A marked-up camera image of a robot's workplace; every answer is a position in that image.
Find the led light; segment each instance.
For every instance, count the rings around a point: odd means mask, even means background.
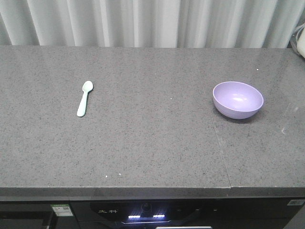
[[[154,218],[163,218],[163,217],[165,217],[165,215],[154,215],[153,217]]]
[[[129,219],[140,218],[141,216],[128,216]]]

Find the bowl rim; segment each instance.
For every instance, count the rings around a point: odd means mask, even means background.
[[[227,106],[223,105],[223,104],[222,104],[221,102],[219,102],[218,99],[215,97],[215,93],[214,93],[214,92],[215,92],[216,87],[218,87],[219,85],[224,84],[224,83],[239,83],[239,84],[244,84],[244,85],[247,85],[247,86],[249,86],[249,87],[252,87],[252,88],[253,88],[255,91],[257,91],[258,94],[260,95],[260,97],[261,97],[261,99],[262,99],[262,103],[258,106],[257,109],[253,109],[253,110],[249,110],[249,111],[241,111],[241,110],[237,110],[237,109],[232,109],[232,108],[230,108],[230,107],[227,107]],[[238,82],[238,81],[225,81],[225,82],[222,82],[222,83],[217,84],[217,85],[213,88],[213,98],[214,98],[214,99],[217,101],[217,103],[219,103],[221,106],[223,106],[223,107],[225,107],[225,108],[227,108],[227,109],[229,109],[229,110],[238,111],[238,112],[253,112],[253,111],[257,111],[257,110],[261,109],[262,106],[263,106],[263,104],[264,104],[264,97],[263,97],[262,93],[260,93],[255,87],[253,87],[253,86],[251,86],[251,85],[248,85],[248,84],[246,84],[246,83],[243,83],[243,82]]]

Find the spoon handle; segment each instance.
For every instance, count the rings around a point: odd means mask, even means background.
[[[83,117],[86,113],[87,96],[88,96],[88,93],[84,92],[84,94],[82,95],[82,98],[81,98],[80,106],[78,107],[78,110],[77,110],[78,117]]]

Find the plastic spoon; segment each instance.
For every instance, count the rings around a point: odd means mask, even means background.
[[[86,113],[86,107],[87,107],[87,96],[88,92],[90,92],[93,89],[93,83],[91,81],[86,81],[84,85],[82,86],[82,91],[84,94],[82,95],[81,98],[81,103],[80,106],[78,107],[77,110],[77,116],[78,117],[83,117]]]

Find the sticker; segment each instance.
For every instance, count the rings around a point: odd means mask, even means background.
[[[287,206],[301,206],[305,203],[305,199],[292,199]]]
[[[57,216],[73,216],[69,204],[51,204],[51,207]]]

